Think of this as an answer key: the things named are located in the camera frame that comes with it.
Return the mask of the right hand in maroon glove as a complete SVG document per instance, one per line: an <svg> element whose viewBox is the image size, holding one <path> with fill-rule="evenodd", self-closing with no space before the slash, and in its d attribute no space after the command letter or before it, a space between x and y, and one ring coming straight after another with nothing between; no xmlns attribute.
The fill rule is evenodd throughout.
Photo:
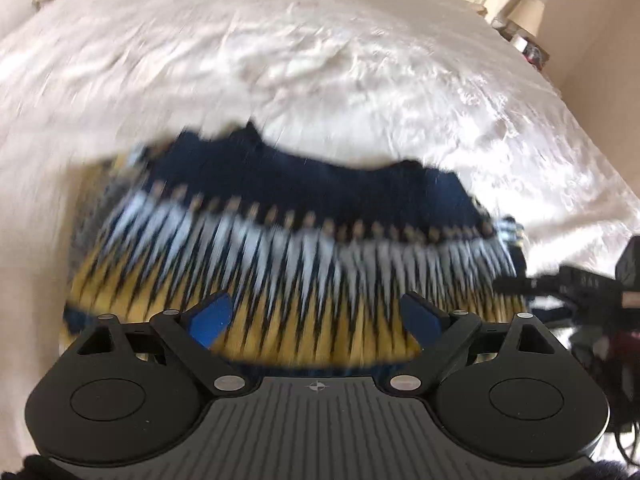
<svg viewBox="0 0 640 480"><path fill-rule="evenodd" d="M639 421L639 333L617 332L593 346L599 359L601 387L611 408L615 430Z"/></svg>

